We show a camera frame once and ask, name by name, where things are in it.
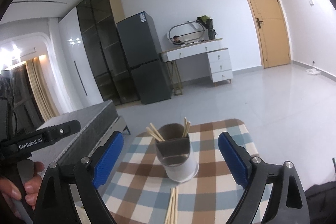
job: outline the door frame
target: door frame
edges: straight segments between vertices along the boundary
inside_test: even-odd
[[[249,6],[250,6],[250,10],[251,10],[251,14],[252,14],[252,17],[253,17],[253,22],[254,22],[255,30],[256,30],[256,33],[257,33],[257,37],[258,37],[258,44],[259,44],[259,50],[260,50],[261,64],[262,64],[263,68],[265,68],[265,65],[264,65],[264,54],[263,54],[263,48],[261,46],[261,39],[260,39],[260,34],[259,34],[259,28],[258,28],[258,25],[257,25],[257,21],[256,21],[256,17],[255,17],[254,11],[253,11],[253,7],[252,7],[252,4],[251,4],[251,1],[247,0],[247,2],[249,4]],[[290,60],[290,63],[291,63],[292,62],[292,56],[291,56],[291,47],[290,47],[290,43],[289,43],[288,26],[287,26],[286,18],[285,18],[285,15],[284,15],[283,8],[281,6],[280,0],[279,0],[279,7],[280,7],[281,15],[283,17],[283,22],[285,24],[286,37],[287,37],[287,43],[288,43],[288,49],[289,49],[289,60]]]

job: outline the chopstick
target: chopstick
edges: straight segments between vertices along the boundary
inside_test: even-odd
[[[174,221],[174,224],[177,224],[177,211],[178,211],[178,208],[177,208],[177,201],[178,201],[178,197],[179,197],[179,188],[176,187],[175,188],[175,221]]]
[[[162,142],[162,140],[152,130],[150,130],[149,127],[146,127],[146,130],[149,134],[153,136],[154,139],[156,139],[158,142]]]
[[[184,127],[182,138],[188,135],[189,127],[190,127],[190,122],[187,122],[187,125]]]
[[[155,134],[159,137],[159,139],[161,139],[161,141],[164,141],[164,138],[163,138],[163,137],[161,136],[161,134],[157,131],[157,129],[155,128],[155,126],[154,126],[152,123],[150,123],[149,125],[153,128]]]
[[[171,188],[168,210],[165,218],[165,224],[177,224],[177,200],[179,195],[179,188]]]

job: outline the tile floor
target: tile floor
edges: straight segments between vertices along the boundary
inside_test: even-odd
[[[286,65],[235,75],[214,87],[210,79],[184,87],[182,96],[118,109],[132,133],[183,122],[242,120],[268,163],[295,164],[304,189],[335,179],[336,82]]]

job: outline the paper cup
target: paper cup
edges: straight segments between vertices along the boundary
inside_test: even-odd
[[[167,172],[167,176],[177,182],[192,179],[198,172],[189,136],[182,138],[184,126],[178,123],[161,127],[159,133],[165,139],[155,142],[156,155]]]

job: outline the finger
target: finger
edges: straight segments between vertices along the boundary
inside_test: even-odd
[[[42,178],[40,175],[35,175],[31,180],[25,183],[25,190],[27,194],[38,193],[41,187]]]
[[[11,198],[21,200],[21,193],[19,189],[14,185],[14,183],[4,177],[0,178],[0,191]]]
[[[9,208],[11,209],[11,211],[14,212],[14,202],[12,201],[12,199],[6,194],[2,194],[2,195],[6,203],[8,204]]]
[[[39,173],[44,170],[44,164],[40,161],[34,162],[34,172]]]
[[[35,206],[36,200],[37,200],[37,195],[38,195],[38,193],[26,195],[26,201],[30,206]]]

